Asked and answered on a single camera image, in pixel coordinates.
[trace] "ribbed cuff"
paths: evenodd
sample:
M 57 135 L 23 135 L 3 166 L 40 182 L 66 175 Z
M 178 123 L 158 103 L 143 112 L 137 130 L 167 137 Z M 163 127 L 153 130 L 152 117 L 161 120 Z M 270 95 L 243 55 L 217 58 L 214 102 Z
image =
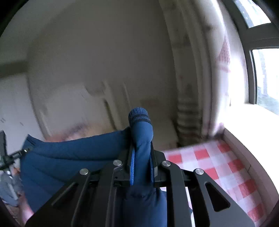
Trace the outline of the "ribbed cuff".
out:
M 151 124 L 146 109 L 141 107 L 132 109 L 131 112 L 129 113 L 128 120 L 129 120 L 130 127 L 132 127 L 135 123 L 140 121 L 145 121 Z

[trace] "metal bolt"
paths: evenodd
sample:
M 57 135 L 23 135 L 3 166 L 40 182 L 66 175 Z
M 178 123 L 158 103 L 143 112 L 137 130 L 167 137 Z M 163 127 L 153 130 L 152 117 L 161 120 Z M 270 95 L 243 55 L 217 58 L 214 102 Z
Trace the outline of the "metal bolt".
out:
M 89 173 L 89 171 L 88 171 L 88 169 L 86 169 L 86 168 L 80 170 L 80 174 L 81 174 L 81 175 L 86 175 L 86 174 L 88 174 L 88 173 Z
M 162 165 L 168 167 L 170 166 L 170 161 L 162 161 Z
M 116 160 L 113 161 L 113 164 L 114 164 L 115 166 L 120 166 L 120 165 L 122 164 L 122 161 L 116 159 Z
M 196 172 L 196 174 L 199 174 L 199 175 L 203 175 L 203 173 L 204 173 L 203 169 L 200 169 L 200 168 L 196 169 L 195 172 Z

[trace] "curtain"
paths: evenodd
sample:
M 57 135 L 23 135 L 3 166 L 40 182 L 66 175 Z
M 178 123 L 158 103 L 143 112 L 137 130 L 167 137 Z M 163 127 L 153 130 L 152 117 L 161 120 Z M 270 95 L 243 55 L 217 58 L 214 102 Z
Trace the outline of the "curtain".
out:
M 230 45 L 217 0 L 159 0 L 169 32 L 178 89 L 181 145 L 224 130 Z

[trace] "blue fabric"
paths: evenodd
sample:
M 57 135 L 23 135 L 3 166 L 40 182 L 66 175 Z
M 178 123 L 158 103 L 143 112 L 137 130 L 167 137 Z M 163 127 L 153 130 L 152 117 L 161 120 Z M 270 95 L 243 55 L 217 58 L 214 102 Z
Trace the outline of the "blue fabric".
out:
M 46 143 L 27 137 L 23 148 L 33 151 L 21 159 L 21 178 L 28 203 L 36 212 L 80 169 L 101 169 L 123 149 L 134 143 L 131 176 L 134 185 L 118 190 L 117 226 L 167 226 L 167 202 L 153 187 L 150 163 L 153 129 L 147 111 L 136 108 L 129 114 L 131 128 L 74 141 Z

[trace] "checkered tablecloth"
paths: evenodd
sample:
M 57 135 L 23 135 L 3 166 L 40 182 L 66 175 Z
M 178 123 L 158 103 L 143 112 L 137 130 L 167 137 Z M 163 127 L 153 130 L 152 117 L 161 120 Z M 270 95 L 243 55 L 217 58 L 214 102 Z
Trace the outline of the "checkered tablecloth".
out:
M 255 226 L 260 226 L 266 219 L 254 181 L 224 141 L 215 140 L 163 152 L 167 160 L 182 169 L 203 169 L 248 214 Z

